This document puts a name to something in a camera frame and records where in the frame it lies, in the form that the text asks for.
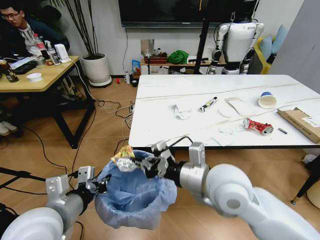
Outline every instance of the wooden floor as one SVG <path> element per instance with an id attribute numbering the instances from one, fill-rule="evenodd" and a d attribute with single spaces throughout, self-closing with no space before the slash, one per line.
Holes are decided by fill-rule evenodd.
<path id="1" fill-rule="evenodd" d="M 122 106 L 128 106 L 130 101 L 134 102 L 136 93 L 137 88 L 127 85 L 124 81 L 121 84 L 116 84 L 113 81 L 111 86 L 107 88 L 92 89 L 92 94 L 97 99 L 117 101 Z M 12 104 L 12 100 L 8 100 L 6 105 L 12 107 L 14 104 Z M 97 171 L 100 171 L 113 156 L 117 142 L 122 139 L 121 126 L 123 122 L 122 118 L 113 113 L 107 113 L 114 109 L 96 108 L 93 125 L 83 139 L 78 152 L 76 169 L 79 166 L 92 165 L 96 166 Z M 125 116 L 128 114 L 128 110 L 124 109 L 119 113 Z M 64 116 L 70 127 L 75 130 L 83 114 L 82 110 L 74 110 L 65 112 Z M 70 172 L 77 150 L 70 148 L 53 118 L 35 119 L 25 125 L 41 136 L 49 160 L 66 165 Z M 124 135 L 128 137 L 129 129 L 125 124 L 123 131 Z M 0 149 L 4 144 L 4 141 L 0 142 Z M 229 163 L 241 168 L 249 176 L 253 186 L 270 191 L 320 231 L 320 209 L 313 206 L 305 196 L 297 205 L 290 203 L 290 200 L 309 176 L 300 162 L 300 159 L 305 155 L 301 149 L 207 150 L 205 154 L 206 161 L 211 167 L 220 163 Z M 188 152 L 178 151 L 176 158 L 178 161 L 188 160 Z M 32 132 L 25 129 L 20 138 L 10 137 L 8 147 L 0 150 L 0 165 L 14 170 L 29 171 L 35 176 L 45 178 L 64 173 L 62 168 L 52 166 L 45 160 L 40 141 Z M 10 178 L 1 175 L 0 183 Z M 45 192 L 45 185 L 35 180 L 20 179 L 10 187 L 37 193 Z M 29 195 L 7 189 L 0 190 L 0 202 L 15 209 L 18 214 L 44 206 L 46 201 L 45 195 Z M 198 204 L 183 189 L 178 189 L 175 204 L 162 214 L 160 225 L 153 231 L 128 227 L 113 229 L 100 220 L 93 203 L 79 217 L 79 221 L 84 225 L 84 240 L 256 239 L 243 220 L 218 215 L 213 209 Z M 76 224 L 72 240 L 79 238 L 80 226 Z"/>

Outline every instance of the white humanoid robot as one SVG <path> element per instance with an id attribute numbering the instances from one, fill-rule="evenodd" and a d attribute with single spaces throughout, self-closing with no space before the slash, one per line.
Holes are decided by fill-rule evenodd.
<path id="1" fill-rule="evenodd" d="M 216 74 L 223 53 L 226 67 L 222 74 L 247 74 L 249 63 L 255 54 L 254 45 L 265 25 L 259 22 L 224 23 L 217 28 L 215 50 L 207 74 Z"/>
<path id="2" fill-rule="evenodd" d="M 171 179 L 178 187 L 189 190 L 201 203 L 225 217 L 240 217 L 260 240 L 320 240 L 320 234 L 298 213 L 268 191 L 252 187 L 246 174 L 229 164 L 209 169 L 205 146 L 193 142 L 189 162 L 175 162 L 164 141 L 151 147 L 154 157 L 141 159 L 148 178 Z M 95 194 L 108 190 L 108 178 L 96 182 L 94 168 L 81 167 L 76 190 L 68 191 L 68 176 L 46 180 L 49 201 L 46 207 L 29 210 L 15 219 L 1 240 L 68 240 L 73 226 Z"/>

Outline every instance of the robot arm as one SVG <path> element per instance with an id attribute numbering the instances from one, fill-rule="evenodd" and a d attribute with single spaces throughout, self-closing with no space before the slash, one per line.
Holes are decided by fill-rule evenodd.
<path id="1" fill-rule="evenodd" d="M 240 65 L 240 74 L 247 74 L 249 70 L 249 63 L 253 55 L 255 54 L 254 45 L 256 44 L 258 38 L 262 34 L 262 32 L 265 29 L 265 25 L 263 23 L 257 22 L 255 27 L 255 33 L 252 38 L 252 42 L 249 48 L 248 53 L 245 55 L 245 58 L 243 59 L 241 65 Z"/>
<path id="2" fill-rule="evenodd" d="M 87 209 L 97 193 L 107 191 L 110 176 L 95 180 L 95 168 L 83 166 L 78 170 L 78 183 L 69 191 L 67 175 L 45 180 L 48 202 L 45 207 L 31 209 L 16 218 L 1 240 L 69 240 L 78 217 Z"/>
<path id="3" fill-rule="evenodd" d="M 222 24 L 221 26 L 219 26 L 217 30 L 215 50 L 212 52 L 212 61 L 209 67 L 209 71 L 207 73 L 209 75 L 216 74 L 216 68 L 224 47 L 224 38 L 227 32 L 229 31 L 230 25 L 230 23 Z"/>
<path id="4" fill-rule="evenodd" d="M 174 162 L 164 141 L 152 146 L 155 156 L 168 158 L 164 177 L 189 190 L 201 203 L 213 207 L 225 217 L 244 219 L 261 240 L 320 240 L 320 234 L 298 213 L 268 191 L 253 187 L 247 175 L 230 164 L 209 170 L 205 146 L 194 142 L 189 147 L 189 162 Z"/>
<path id="5" fill-rule="evenodd" d="M 189 147 L 189 162 L 175 162 L 164 141 L 154 144 L 155 157 L 149 159 L 144 172 L 171 179 L 187 189 L 201 203 L 215 208 L 225 217 L 240 217 L 261 240 L 320 240 L 320 234 L 298 213 L 268 191 L 252 187 L 247 175 L 230 164 L 209 169 L 205 146 L 193 142 Z M 95 181 L 94 167 L 81 167 L 78 185 L 68 191 L 68 177 L 61 175 L 46 180 L 49 201 L 46 207 L 25 212 L 6 229 L 1 240 L 69 240 L 79 215 L 95 194 L 104 193 L 110 176 Z"/>

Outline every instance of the sneaker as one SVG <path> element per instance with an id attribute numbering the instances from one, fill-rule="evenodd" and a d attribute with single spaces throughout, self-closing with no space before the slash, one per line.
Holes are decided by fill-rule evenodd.
<path id="1" fill-rule="evenodd" d="M 10 130 L 0 122 L 0 135 L 8 136 L 9 134 L 10 134 Z"/>
<path id="2" fill-rule="evenodd" d="M 9 129 L 11 133 L 15 133 L 16 131 L 18 131 L 18 128 L 16 126 L 13 126 L 7 121 L 2 121 L 0 124 L 2 124 L 5 128 Z"/>

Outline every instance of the plastic wrapper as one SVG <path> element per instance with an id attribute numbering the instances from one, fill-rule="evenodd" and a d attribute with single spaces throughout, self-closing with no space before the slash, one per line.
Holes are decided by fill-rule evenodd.
<path id="1" fill-rule="evenodd" d="M 121 172 L 133 172 L 138 168 L 138 166 L 131 160 L 134 157 L 134 152 L 128 145 L 121 148 L 121 150 L 111 158 L 111 161 L 117 165 Z"/>
<path id="2" fill-rule="evenodd" d="M 133 151 L 145 158 L 149 153 Z M 122 172 L 111 161 L 98 177 L 100 181 L 111 174 L 105 194 L 95 198 L 95 209 L 102 221 L 118 229 L 121 226 L 155 229 L 165 212 L 177 198 L 177 187 L 172 180 L 159 177 L 148 179 L 141 169 Z"/>

